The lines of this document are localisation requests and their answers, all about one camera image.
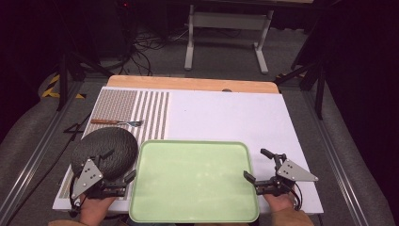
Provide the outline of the white board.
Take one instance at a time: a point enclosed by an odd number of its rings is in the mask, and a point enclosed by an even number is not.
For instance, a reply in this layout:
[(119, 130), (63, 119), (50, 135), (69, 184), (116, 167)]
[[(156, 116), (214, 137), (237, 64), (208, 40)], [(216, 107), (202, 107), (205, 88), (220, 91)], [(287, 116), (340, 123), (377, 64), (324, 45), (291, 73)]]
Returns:
[[(241, 142), (247, 146), (252, 171), (257, 180), (275, 174), (275, 164), (261, 149), (285, 153), (305, 169), (308, 164), (300, 147), (286, 104), (280, 94), (200, 90), (166, 90), (171, 94), (167, 137), (152, 140)], [(116, 200), (113, 213), (128, 214), (133, 184), (127, 198)], [(259, 215), (268, 213), (268, 204), (259, 196)]]

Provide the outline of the person's left hand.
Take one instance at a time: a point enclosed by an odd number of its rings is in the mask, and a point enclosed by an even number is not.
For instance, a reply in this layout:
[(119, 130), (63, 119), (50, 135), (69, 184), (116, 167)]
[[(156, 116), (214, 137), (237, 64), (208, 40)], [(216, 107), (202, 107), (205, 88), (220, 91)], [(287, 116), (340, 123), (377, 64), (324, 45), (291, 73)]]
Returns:
[(82, 194), (80, 199), (82, 203), (79, 221), (87, 226), (100, 226), (116, 198), (89, 199), (85, 194)]

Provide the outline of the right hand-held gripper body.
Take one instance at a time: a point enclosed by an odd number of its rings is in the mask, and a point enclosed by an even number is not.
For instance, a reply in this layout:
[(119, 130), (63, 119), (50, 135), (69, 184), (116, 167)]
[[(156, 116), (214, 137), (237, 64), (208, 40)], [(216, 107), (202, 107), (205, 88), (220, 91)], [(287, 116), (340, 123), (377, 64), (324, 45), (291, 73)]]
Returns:
[(279, 196), (295, 192), (296, 182), (317, 182), (318, 177), (303, 169), (297, 163), (287, 158), (286, 154), (275, 153), (275, 175), (266, 181), (256, 181), (254, 184), (257, 195), (272, 194)]

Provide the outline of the yellow black hazard tape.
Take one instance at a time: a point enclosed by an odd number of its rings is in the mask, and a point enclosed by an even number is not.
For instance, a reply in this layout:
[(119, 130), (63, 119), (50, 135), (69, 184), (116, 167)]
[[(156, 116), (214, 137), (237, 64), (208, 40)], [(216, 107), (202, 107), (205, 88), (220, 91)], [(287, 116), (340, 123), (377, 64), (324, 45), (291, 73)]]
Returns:
[(59, 79), (60, 79), (59, 74), (55, 74), (53, 76), (53, 78), (50, 80), (47, 88), (41, 95), (43, 98), (45, 98), (45, 97), (59, 98), (60, 97), (60, 94), (58, 92), (54, 92), (56, 83), (59, 81)]

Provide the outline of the person's right hand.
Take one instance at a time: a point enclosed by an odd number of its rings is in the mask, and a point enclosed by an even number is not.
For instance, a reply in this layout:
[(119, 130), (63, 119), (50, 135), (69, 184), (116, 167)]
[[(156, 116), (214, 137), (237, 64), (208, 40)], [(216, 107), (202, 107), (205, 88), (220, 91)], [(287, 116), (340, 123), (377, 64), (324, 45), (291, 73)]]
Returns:
[(281, 194), (279, 196), (264, 194), (263, 197), (267, 201), (272, 213), (295, 208), (295, 197), (291, 193)]

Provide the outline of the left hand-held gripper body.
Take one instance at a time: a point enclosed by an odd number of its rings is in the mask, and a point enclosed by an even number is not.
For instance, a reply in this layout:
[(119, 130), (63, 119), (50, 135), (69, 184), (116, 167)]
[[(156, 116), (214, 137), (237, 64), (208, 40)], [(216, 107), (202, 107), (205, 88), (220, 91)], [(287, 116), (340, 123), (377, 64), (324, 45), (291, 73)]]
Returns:
[(108, 179), (100, 171), (96, 163), (88, 159), (77, 182), (72, 186), (71, 198), (76, 200), (85, 194), (89, 199), (105, 199), (109, 197), (123, 197), (127, 184), (122, 179)]

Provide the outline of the black tripod stand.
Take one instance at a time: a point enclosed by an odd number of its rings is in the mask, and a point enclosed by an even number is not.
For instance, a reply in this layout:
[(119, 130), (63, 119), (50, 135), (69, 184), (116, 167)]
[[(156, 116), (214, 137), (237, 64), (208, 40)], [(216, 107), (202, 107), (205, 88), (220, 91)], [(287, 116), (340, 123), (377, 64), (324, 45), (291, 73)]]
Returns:
[(300, 76), (301, 74), (303, 74), (302, 80), (299, 83), (299, 87), (301, 90), (310, 91), (314, 84), (317, 85), (314, 101), (314, 111), (318, 119), (321, 120), (323, 119), (322, 105), (326, 82), (326, 74), (324, 72), (322, 60), (316, 60), (308, 65), (299, 67), (298, 69), (295, 69), (290, 73), (281, 73), (276, 77), (274, 83), (276, 85), (281, 85), (290, 79)]
[(88, 65), (90, 69), (92, 69), (96, 73), (100, 73), (106, 77), (110, 77), (113, 75), (112, 72), (103, 68), (99, 64), (94, 61), (78, 55), (75, 52), (66, 52), (62, 55), (59, 64), (59, 102), (57, 110), (60, 111), (64, 108), (69, 100), (69, 90), (68, 90), (68, 75), (72, 77), (73, 81), (82, 82), (86, 74), (84, 73), (84, 69), (82, 63)]

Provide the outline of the aluminium floor rail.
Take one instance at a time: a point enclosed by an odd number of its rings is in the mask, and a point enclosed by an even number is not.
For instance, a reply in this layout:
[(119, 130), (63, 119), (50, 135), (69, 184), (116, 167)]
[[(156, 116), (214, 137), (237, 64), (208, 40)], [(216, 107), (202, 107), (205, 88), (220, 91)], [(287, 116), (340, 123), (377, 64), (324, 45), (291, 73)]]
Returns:
[(11, 128), (0, 144), (0, 226), (6, 226), (48, 151), (82, 82), (72, 82), (60, 109), (59, 100), (43, 99)]
[(366, 219), (364, 212), (359, 204), (358, 197), (355, 194), (354, 188), (343, 168), (343, 164), (336, 153), (336, 149), (332, 143), (332, 139), (327, 131), (327, 128), (322, 120), (318, 118), (314, 109), (314, 100), (312, 95), (305, 91), (302, 93), (305, 100), (306, 106), (309, 109), (312, 119), (316, 124), (317, 130), (325, 145), (327, 153), (327, 160), (332, 168), (338, 186), (343, 194), (344, 201), (348, 207), (349, 213), (356, 226), (369, 226), (369, 222)]

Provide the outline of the wooden-handled metal fork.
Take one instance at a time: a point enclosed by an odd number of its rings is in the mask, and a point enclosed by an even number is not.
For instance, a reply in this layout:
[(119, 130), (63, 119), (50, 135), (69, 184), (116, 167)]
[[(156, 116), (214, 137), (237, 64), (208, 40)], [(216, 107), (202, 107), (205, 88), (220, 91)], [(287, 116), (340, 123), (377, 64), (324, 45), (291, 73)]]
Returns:
[(115, 120), (91, 119), (90, 123), (94, 123), (94, 124), (129, 125), (131, 127), (139, 127), (139, 126), (144, 124), (144, 121), (115, 121)]

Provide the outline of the white metal desk frame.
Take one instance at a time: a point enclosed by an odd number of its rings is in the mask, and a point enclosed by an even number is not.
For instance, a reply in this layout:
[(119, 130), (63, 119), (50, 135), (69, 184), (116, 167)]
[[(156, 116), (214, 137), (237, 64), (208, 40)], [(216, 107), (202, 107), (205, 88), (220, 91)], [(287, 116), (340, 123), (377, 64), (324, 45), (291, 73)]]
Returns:
[(195, 6), (191, 5), (188, 16), (188, 43), (186, 47), (184, 68), (187, 71), (192, 69), (195, 27), (259, 30), (259, 40), (253, 43), (253, 47), (261, 73), (267, 74), (269, 70), (263, 55), (263, 45), (271, 25), (273, 15), (273, 10), (268, 10), (265, 15), (202, 12), (196, 11)]

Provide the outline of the light green plastic tray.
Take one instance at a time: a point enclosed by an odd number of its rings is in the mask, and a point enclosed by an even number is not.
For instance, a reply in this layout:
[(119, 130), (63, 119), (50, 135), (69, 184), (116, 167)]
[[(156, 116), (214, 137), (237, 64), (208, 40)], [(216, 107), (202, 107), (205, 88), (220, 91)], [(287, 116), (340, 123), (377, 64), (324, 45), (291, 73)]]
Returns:
[(140, 223), (246, 223), (258, 198), (241, 142), (149, 140), (136, 165), (129, 215)]

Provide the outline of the dark round textured plate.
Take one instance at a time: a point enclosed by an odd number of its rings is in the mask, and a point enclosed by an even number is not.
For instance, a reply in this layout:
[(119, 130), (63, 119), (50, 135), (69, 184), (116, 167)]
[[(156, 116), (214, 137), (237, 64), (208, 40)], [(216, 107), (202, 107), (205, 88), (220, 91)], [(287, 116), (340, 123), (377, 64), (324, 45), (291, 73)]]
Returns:
[(124, 175), (135, 163), (138, 155), (136, 138), (127, 130), (105, 127), (84, 136), (72, 151), (71, 166), (79, 175), (86, 161), (97, 155), (104, 156), (113, 151), (98, 166), (106, 180), (116, 180)]

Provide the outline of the grey striped woven placemat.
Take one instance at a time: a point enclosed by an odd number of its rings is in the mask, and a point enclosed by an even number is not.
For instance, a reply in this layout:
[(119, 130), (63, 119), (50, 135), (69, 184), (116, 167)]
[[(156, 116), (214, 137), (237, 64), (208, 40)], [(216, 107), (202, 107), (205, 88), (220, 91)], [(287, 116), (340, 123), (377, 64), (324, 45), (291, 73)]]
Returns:
[[(127, 130), (136, 138), (139, 152), (143, 142), (167, 137), (170, 97), (171, 94), (166, 90), (104, 88), (100, 91), (82, 138), (101, 128), (118, 127)], [(144, 124), (139, 127), (115, 124), (94, 124), (90, 123), (91, 119), (144, 121)], [(120, 179), (123, 180), (124, 177), (134, 169), (135, 164), (136, 162), (120, 177)], [(62, 187), (59, 189), (56, 196), (57, 201), (73, 202), (79, 198), (73, 200), (71, 198), (71, 192), (72, 186), (77, 182), (80, 174), (76, 175), (73, 173), (70, 160), (70, 166), (64, 177)]]

